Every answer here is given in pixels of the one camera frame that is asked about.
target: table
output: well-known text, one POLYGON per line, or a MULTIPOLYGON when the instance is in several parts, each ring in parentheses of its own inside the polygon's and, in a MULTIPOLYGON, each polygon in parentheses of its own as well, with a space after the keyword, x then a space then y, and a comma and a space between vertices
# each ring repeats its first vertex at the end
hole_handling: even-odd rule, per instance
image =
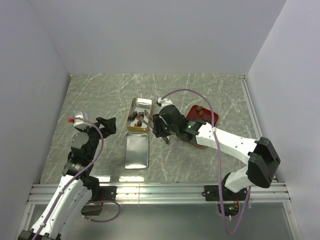
MULTIPOLYGON (((159 112, 158 97, 189 88, 205 95, 220 119, 217 127, 245 138, 255 138, 255 129, 236 74, 78 74, 72 75, 45 163, 41 183, 58 183, 77 133, 68 117, 86 112, 89 119, 116 117, 117 132, 105 139, 103 152, 91 175, 100 182, 218 182, 218 155, 215 149, 199 148, 171 136, 170 145, 149 132, 149 167, 125 169, 126 119, 133 98, 152 99, 159 112)), ((186 115, 193 105, 207 107, 191 92, 169 97, 186 115)), ((244 165, 222 153, 222 177, 244 165)))

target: white wall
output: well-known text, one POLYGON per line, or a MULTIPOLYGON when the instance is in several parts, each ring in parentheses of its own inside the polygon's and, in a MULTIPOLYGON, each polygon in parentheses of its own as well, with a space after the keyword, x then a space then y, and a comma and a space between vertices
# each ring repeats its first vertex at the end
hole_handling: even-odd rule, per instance
POLYGON ((248 74, 306 240, 320 236, 320 1, 288 0, 248 74))
POLYGON ((247 74, 286 0, 29 0, 69 73, 247 74))
POLYGON ((13 240, 45 164, 69 77, 28 1, 1 1, 0 33, 0 233, 13 240))

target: metal tray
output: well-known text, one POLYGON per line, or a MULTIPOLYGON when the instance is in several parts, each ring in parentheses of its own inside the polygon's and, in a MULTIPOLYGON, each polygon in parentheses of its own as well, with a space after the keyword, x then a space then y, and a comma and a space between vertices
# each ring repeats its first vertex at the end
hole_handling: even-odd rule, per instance
MULTIPOLYGON (((131 103, 131 107, 128 113, 128 117, 126 119, 126 129, 128 131, 132 132, 139 132, 139 133, 147 133, 149 128, 146 124, 142 123, 141 127, 135 126, 135 124, 138 122, 137 119, 134 121, 129 120, 129 116, 134 112, 145 112, 145 110, 148 111, 149 115, 151 116, 151 110, 152 110, 152 100, 151 99, 144 99, 144 98, 134 98, 131 103)), ((148 123, 150 123, 150 120, 144 117, 144 120, 146 120, 148 123)))
POLYGON ((146 169, 149 165, 149 135, 127 133, 125 144, 125 169, 146 169))

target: cable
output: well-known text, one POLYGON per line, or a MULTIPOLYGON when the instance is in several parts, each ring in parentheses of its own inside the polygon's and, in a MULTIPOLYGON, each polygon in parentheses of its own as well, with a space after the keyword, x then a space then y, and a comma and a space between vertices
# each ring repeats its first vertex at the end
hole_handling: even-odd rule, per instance
POLYGON ((90 217, 84 216, 85 219, 88 219, 91 222, 95 222, 95 223, 107 223, 107 222, 111 222, 112 220, 116 219, 120 212, 121 212, 121 206, 119 203, 117 203, 116 201, 108 201, 108 200, 103 200, 103 201, 89 201, 88 204, 105 204, 105 203, 113 203, 116 204, 118 206, 118 212, 116 213, 116 215, 108 220, 95 220, 92 219, 90 217))
MULTIPOLYGON (((180 92, 180 91, 189 91, 189 92, 192 92, 194 94, 197 94, 198 96, 200 96, 201 98, 203 98, 203 100, 208 104, 210 110, 211 110, 211 126, 212 128, 214 128, 215 126, 215 114, 214 114, 214 109, 212 107, 212 105, 210 104, 209 100, 203 96, 201 93, 195 91, 195 90, 192 90, 192 89, 188 89, 188 88, 179 88, 177 90, 174 90, 174 91, 171 91, 169 93, 167 93, 166 95, 164 95, 161 99, 164 99, 166 98, 167 96, 173 94, 173 93, 176 93, 176 92, 180 92)), ((241 208, 240 212, 237 214, 237 216, 239 217, 237 222, 236 222, 236 225, 235 225, 235 228, 233 229, 232 232, 229 231, 229 228, 228 228, 228 225, 227 225, 227 222, 226 222, 226 213, 225 213, 225 208, 224 208, 224 199, 223 199, 223 194, 222 194, 222 170, 221 170, 221 165, 222 165, 222 160, 221 160, 221 148, 220 148, 220 143, 218 141, 218 137, 217 137, 217 134, 216 134, 216 131, 214 130, 213 131, 213 136, 214 136, 214 139, 215 139, 215 142, 216 142, 216 146, 217 146, 217 151, 218 151, 218 179, 219 179, 219 182, 218 182, 218 190, 219 190, 219 200, 220 200, 220 207, 221 207, 221 216, 222 216, 222 221, 223 221, 223 224, 224 224, 224 228, 225 228, 225 231, 228 235, 234 235, 236 233, 236 231, 238 230, 238 227, 239 227, 239 224, 241 222, 241 219, 244 215, 244 211, 245 211, 245 208, 247 207, 248 205, 248 202, 249 202, 249 199, 250 199, 250 193, 251 193, 251 186, 249 186, 249 189, 248 189, 248 192, 247 192, 247 195, 245 197, 245 201, 244 201, 244 204, 243 204, 243 207, 241 208)))
POLYGON ((80 117, 71 117, 70 120, 81 120, 81 121, 84 121, 88 124, 90 124, 92 127, 94 127, 97 132, 99 133, 100 135, 100 138, 101 138, 101 147, 100 147, 100 150, 98 152, 98 154, 96 155, 96 157, 92 160, 92 162, 90 162, 90 164, 88 166, 86 166, 84 169, 82 169, 80 172, 78 172, 73 178, 71 178, 65 185, 64 187, 62 188, 62 191, 59 192, 59 194, 56 196, 48 214, 46 215, 46 217, 44 218, 43 220, 43 223, 44 225, 41 225, 38 229, 38 231, 35 233, 35 235, 33 236, 33 238, 31 240, 36 240, 37 236, 40 234, 41 230, 44 228, 44 226, 46 225, 47 221, 49 220, 51 214, 53 213, 55 207, 57 206, 58 204, 58 201, 59 199, 61 198, 62 196, 62 193, 67 189, 67 187, 77 178, 79 177, 82 173, 84 173, 88 168, 90 168, 94 163, 95 161, 97 161, 97 159, 99 158, 102 150, 104 149, 104 137, 102 135, 102 132, 100 131, 100 129, 94 124, 92 123, 91 121, 89 120, 86 120, 86 119, 83 119, 83 118, 80 118, 80 117))

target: gray floor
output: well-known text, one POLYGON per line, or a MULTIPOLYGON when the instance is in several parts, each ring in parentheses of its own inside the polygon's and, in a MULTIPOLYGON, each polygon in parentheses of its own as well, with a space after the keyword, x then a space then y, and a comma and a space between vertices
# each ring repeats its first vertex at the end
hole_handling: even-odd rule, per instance
MULTIPOLYGON (((37 205, 31 225, 45 205, 37 205)), ((121 214, 107 223, 90 222, 81 214, 71 224, 68 240, 293 240, 282 203, 256 203, 246 209, 238 231, 228 236, 216 204, 121 205, 121 214)), ((117 207, 104 206, 93 219, 106 220, 117 207)), ((237 218, 228 220, 230 230, 237 218)))
MULTIPOLYGON (((217 127, 245 138, 255 131, 238 75, 218 74, 98 74, 73 75, 61 110, 51 148, 41 177, 42 183, 57 183, 67 161, 71 139, 76 130, 67 123, 75 113, 96 117, 116 117, 117 133, 108 137, 91 175, 101 182, 204 182, 218 181, 218 156, 212 148, 198 148, 172 136, 166 145, 149 132, 149 167, 124 168, 126 119, 133 98, 152 99, 153 114, 159 112, 158 97, 178 89, 190 88, 204 94, 219 114, 217 127)), ((191 92, 169 97, 185 115, 193 105, 206 106, 191 92)), ((243 164, 222 154, 222 175, 243 164)))

